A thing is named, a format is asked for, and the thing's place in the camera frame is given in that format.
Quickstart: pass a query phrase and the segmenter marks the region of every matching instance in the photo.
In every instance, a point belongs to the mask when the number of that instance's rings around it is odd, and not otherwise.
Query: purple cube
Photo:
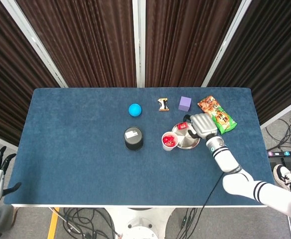
[[[181,111],[189,111],[191,105],[191,98],[181,96],[179,110]]]

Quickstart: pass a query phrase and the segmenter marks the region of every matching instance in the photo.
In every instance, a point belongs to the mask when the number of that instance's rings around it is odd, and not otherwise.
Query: blue ball
[[[132,104],[129,107],[129,114],[133,117],[137,117],[141,114],[142,109],[139,104]]]

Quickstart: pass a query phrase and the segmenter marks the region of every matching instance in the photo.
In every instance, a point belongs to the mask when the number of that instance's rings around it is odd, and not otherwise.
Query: black canister
[[[142,132],[137,127],[127,128],[125,131],[125,143],[128,149],[138,150],[144,144]]]

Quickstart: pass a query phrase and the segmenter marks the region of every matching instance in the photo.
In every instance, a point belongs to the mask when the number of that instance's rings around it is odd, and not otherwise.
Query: white label
[[[126,138],[131,138],[131,137],[134,137],[134,136],[137,136],[137,135],[138,135],[138,132],[136,132],[134,130],[126,132]]]

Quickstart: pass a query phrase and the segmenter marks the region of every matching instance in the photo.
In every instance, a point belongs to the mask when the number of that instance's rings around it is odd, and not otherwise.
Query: yellow tape
[[[54,239],[55,238],[55,232],[56,232],[56,226],[58,221],[58,215],[55,213],[52,213],[51,215],[51,221],[50,221],[50,227],[48,232],[47,239]]]

